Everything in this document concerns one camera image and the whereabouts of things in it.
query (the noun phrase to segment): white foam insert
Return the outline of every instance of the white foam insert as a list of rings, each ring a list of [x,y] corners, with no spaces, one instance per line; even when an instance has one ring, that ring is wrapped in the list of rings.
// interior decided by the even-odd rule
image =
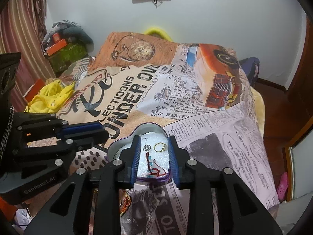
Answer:
[[[141,151],[140,151],[140,159],[139,159],[137,177],[148,178],[147,174],[149,172],[148,172],[148,164],[147,164],[147,157],[146,157],[147,151],[143,150],[145,145],[151,146],[151,149],[149,150],[149,155],[151,156],[150,162],[152,163],[151,168],[159,169],[160,174],[164,174],[164,171],[155,165],[155,162],[156,162],[157,165],[161,166],[165,170],[166,175],[167,175],[169,163],[170,163],[170,157],[168,155],[168,149],[167,149],[167,137],[162,133],[148,132],[143,135],[140,135],[140,138],[141,138]],[[155,144],[159,142],[165,143],[165,151],[158,153],[154,150],[154,146]],[[119,158],[123,149],[129,148],[129,147],[131,147],[131,143],[126,144],[125,146],[121,147],[118,153],[116,154],[116,158]],[[162,147],[163,147],[163,144],[157,144],[155,149],[157,151],[160,151],[162,150]]]

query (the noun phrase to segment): bed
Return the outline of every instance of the bed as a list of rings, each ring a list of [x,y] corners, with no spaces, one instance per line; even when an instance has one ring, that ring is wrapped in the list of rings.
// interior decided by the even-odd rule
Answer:
[[[79,167],[103,167],[111,161],[106,151],[112,142],[129,136],[142,123],[154,122],[207,167],[232,167],[267,209],[279,204],[263,144],[264,102],[250,87],[233,50],[111,33],[95,60],[71,66],[60,78],[77,84],[57,116],[70,124],[100,121],[110,134],[105,145],[78,152],[70,173]],[[28,202],[32,215],[58,187]],[[122,234],[165,234],[158,228],[164,215],[172,220],[173,233],[185,234],[188,202],[189,191],[178,191],[172,182],[120,190]]]

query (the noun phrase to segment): white wall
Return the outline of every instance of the white wall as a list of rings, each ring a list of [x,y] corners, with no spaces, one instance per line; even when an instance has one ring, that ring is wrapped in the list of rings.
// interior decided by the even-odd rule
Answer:
[[[52,28],[52,25],[54,23],[51,13],[50,13],[50,9],[49,9],[49,5],[47,4],[47,11],[46,11],[46,19],[45,19],[45,23],[46,23],[46,29],[47,31],[50,31]]]
[[[68,19],[83,27],[94,40],[93,55],[112,31],[143,33],[157,26],[176,42],[219,44],[235,49],[239,59],[255,56],[259,77],[286,86],[298,66],[306,27],[297,0],[164,0],[158,8],[152,0],[47,3],[53,22]]]

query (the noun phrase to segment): gold ring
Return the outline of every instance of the gold ring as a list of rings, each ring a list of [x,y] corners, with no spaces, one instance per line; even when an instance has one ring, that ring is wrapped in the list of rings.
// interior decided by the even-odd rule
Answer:
[[[162,147],[162,150],[161,150],[161,151],[157,151],[157,150],[156,150],[156,146],[157,146],[157,144],[163,144],[163,147]],[[155,145],[154,145],[154,147],[153,147],[153,149],[154,149],[154,151],[155,151],[155,152],[160,153],[160,152],[165,151],[165,146],[166,146],[166,144],[165,144],[165,143],[163,143],[163,142],[159,142],[159,143],[157,143],[157,144],[155,144]]]

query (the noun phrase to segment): earring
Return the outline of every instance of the earring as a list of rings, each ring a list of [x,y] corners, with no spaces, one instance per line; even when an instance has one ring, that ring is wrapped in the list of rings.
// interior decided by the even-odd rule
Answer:
[[[149,151],[150,149],[151,149],[151,146],[147,144],[145,144],[145,146],[143,147],[144,151]]]
[[[143,150],[144,151],[149,151],[151,149],[151,146],[150,145],[145,145],[144,147],[143,147]]]
[[[157,151],[157,150],[156,150],[156,146],[157,146],[158,144],[163,144],[163,147],[162,147],[162,150],[161,150],[161,151]],[[160,153],[160,152],[165,151],[165,146],[166,146],[166,144],[165,144],[165,143],[163,143],[163,142],[159,142],[159,143],[157,143],[157,144],[155,144],[155,145],[154,145],[153,149],[154,149],[154,151],[155,151],[155,152]]]

